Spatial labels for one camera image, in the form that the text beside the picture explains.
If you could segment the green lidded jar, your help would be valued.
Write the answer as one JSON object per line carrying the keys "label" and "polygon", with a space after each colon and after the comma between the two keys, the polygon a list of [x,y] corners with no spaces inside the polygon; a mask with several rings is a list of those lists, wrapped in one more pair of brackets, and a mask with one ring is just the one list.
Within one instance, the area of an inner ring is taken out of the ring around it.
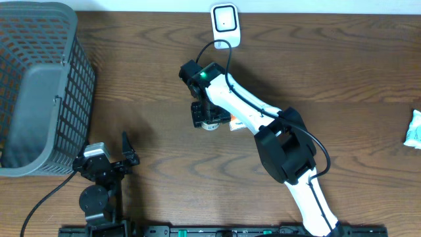
{"label": "green lidded jar", "polygon": [[207,124],[205,122],[201,123],[201,127],[208,131],[216,130],[220,126],[220,123],[213,123],[213,124]]}

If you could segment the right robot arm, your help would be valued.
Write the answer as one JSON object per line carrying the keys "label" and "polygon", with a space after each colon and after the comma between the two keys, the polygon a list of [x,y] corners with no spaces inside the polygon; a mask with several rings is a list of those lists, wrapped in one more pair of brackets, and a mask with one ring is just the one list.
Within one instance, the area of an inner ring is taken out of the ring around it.
{"label": "right robot arm", "polygon": [[194,127],[214,130],[232,117],[239,119],[253,134],[267,173],[290,191],[304,228],[313,236],[339,236],[339,221],[318,183],[314,156],[321,143],[295,109],[261,101],[216,63],[203,68],[190,60],[181,66],[179,77],[196,99],[191,104]]}

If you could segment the light blue tissue packet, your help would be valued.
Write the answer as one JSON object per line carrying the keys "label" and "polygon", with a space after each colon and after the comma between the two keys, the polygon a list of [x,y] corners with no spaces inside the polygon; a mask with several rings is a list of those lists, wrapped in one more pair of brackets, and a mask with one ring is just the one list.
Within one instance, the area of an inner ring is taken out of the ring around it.
{"label": "light blue tissue packet", "polygon": [[404,142],[405,146],[413,147],[415,149],[420,149],[421,147],[420,123],[421,123],[420,111],[415,109],[412,114],[412,120],[409,124],[409,129],[407,130],[407,135]]}

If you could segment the small orange snack packet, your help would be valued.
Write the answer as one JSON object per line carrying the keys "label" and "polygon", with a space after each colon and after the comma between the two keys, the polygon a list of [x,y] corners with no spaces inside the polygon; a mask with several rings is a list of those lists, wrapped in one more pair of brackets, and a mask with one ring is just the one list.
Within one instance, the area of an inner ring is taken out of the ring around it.
{"label": "small orange snack packet", "polygon": [[231,131],[241,130],[246,128],[246,126],[234,115],[230,115],[231,121],[229,122],[229,127]]}

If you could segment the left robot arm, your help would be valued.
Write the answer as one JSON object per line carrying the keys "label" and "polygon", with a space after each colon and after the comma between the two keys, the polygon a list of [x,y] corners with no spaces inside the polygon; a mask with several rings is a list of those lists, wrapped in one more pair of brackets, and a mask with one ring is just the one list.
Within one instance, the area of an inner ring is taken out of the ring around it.
{"label": "left robot arm", "polygon": [[74,171],[94,184],[87,187],[79,198],[85,213],[85,236],[137,236],[136,224],[122,213],[122,180],[139,165],[139,157],[127,133],[122,133],[124,159],[110,162],[110,153],[103,142],[85,146],[73,162]]}

